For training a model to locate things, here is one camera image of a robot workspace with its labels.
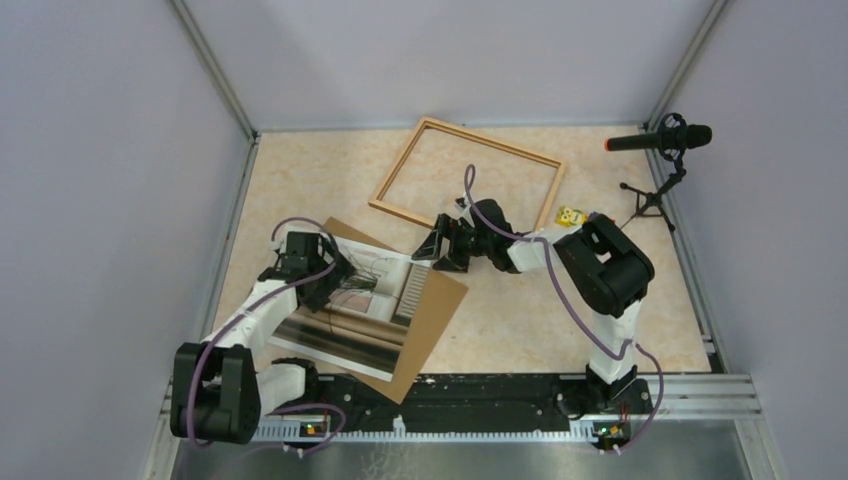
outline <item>black tripod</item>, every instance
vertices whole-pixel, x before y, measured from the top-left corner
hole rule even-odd
[[[706,129],[709,131],[709,127],[702,127],[699,125],[693,125],[692,127]],[[636,217],[662,217],[663,220],[665,220],[665,224],[668,225],[668,230],[670,232],[674,232],[677,229],[674,224],[671,223],[671,220],[668,219],[668,214],[666,213],[665,208],[663,208],[662,196],[668,193],[668,191],[671,190],[671,187],[680,183],[686,175],[686,169],[683,168],[683,153],[686,151],[686,147],[697,147],[704,143],[709,143],[712,138],[712,132],[709,131],[708,133],[709,135],[704,138],[706,142],[692,144],[687,138],[688,130],[686,129],[686,120],[683,120],[683,117],[679,113],[669,113],[662,118],[660,125],[657,128],[656,136],[661,139],[660,144],[667,147],[659,148],[659,153],[663,159],[674,164],[674,173],[669,175],[668,180],[662,184],[659,190],[653,193],[643,192],[642,190],[633,188],[623,182],[619,184],[619,187],[621,187],[622,190],[630,190],[636,194],[636,211],[630,218],[627,219],[626,222],[624,222],[624,225],[622,225],[621,228],[624,228]],[[643,197],[645,198],[645,202],[641,203],[640,200]],[[651,207],[656,207],[659,213],[645,213]]]

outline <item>picture frame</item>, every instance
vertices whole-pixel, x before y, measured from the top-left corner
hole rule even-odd
[[[406,163],[406,160],[412,154],[412,151],[415,149],[415,145],[418,143],[418,140],[421,138],[421,135],[423,135],[424,132],[428,129],[436,130],[442,133],[446,133],[448,135],[453,135],[468,140],[470,142],[485,145],[487,147],[500,150],[502,152],[510,153],[518,157],[525,158],[527,160],[531,160],[536,163],[541,163],[543,165],[555,168],[556,173],[554,174],[554,179],[551,182],[548,194],[545,196],[545,201],[542,204],[542,209],[539,211],[539,216],[536,219],[534,229],[538,230],[544,226],[545,221],[548,217],[548,213],[551,210],[551,205],[553,204],[554,197],[556,197],[557,191],[559,190],[559,185],[560,183],[562,183],[562,177],[565,175],[565,163],[549,156],[518,147],[512,143],[505,142],[503,140],[498,140],[488,135],[484,135],[473,130],[460,127],[458,125],[453,125],[438,120],[436,118],[426,116],[421,117],[421,119],[418,121],[415,130],[412,132],[412,135],[410,136],[409,140],[407,140],[406,145],[404,146],[397,160],[395,160],[395,163],[392,165],[391,170],[389,170],[389,172],[377,186],[377,189],[374,191],[374,194],[368,201],[369,206],[371,206],[372,208],[376,208],[377,210],[381,210],[383,212],[394,215],[396,217],[402,218],[409,222],[416,223],[418,225],[421,225],[422,227],[433,228],[433,225],[435,224],[435,219],[427,218],[423,215],[419,215],[417,213],[406,210],[405,208],[392,205],[384,200],[386,193],[389,191],[389,188],[392,185],[392,182],[394,182],[395,178],[397,178],[397,175],[400,172],[401,168],[403,168],[404,163]]]

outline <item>wall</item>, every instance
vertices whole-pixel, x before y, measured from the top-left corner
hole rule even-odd
[[[0,2],[0,45],[0,478],[137,478],[246,142],[165,1]]]
[[[641,123],[711,0],[187,0],[260,130]]]
[[[672,106],[713,127],[676,199],[790,478],[844,477],[848,3],[735,2]]]

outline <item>cardboard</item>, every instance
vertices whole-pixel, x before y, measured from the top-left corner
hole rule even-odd
[[[342,238],[393,252],[397,251],[333,217],[327,219],[324,228]],[[447,275],[430,270],[424,282],[418,308],[409,325],[409,333],[401,350],[392,381],[387,382],[356,372],[351,374],[362,383],[385,395],[389,400],[401,403],[467,291],[468,287],[465,285]]]

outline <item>beige tabletop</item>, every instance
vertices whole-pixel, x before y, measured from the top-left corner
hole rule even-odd
[[[607,214],[621,225],[634,197],[620,182],[653,190],[641,151],[604,151],[611,136],[632,135],[636,127],[486,128],[479,131],[564,161],[568,165],[548,215],[560,205]],[[330,216],[404,253],[429,233],[368,206],[368,199],[397,157],[409,130],[266,133],[262,135],[244,210],[233,245],[215,325],[220,326],[246,298],[269,262],[269,238],[277,222]],[[392,184],[385,200],[435,218],[462,193],[467,163],[477,165],[475,200],[494,198],[516,231],[532,230],[554,175],[545,165],[498,152],[447,134],[426,131]],[[639,316],[637,341],[671,372],[708,371],[692,304],[661,219],[635,219],[625,233],[656,269]],[[473,258],[467,274],[450,274],[469,291],[423,371],[426,373],[582,372],[590,344],[556,296],[546,272],[500,273],[485,258]],[[582,318],[591,311],[564,270],[559,279]],[[290,355],[268,347],[265,361]],[[640,371],[653,371],[638,358]],[[323,371],[338,371],[319,364]]]

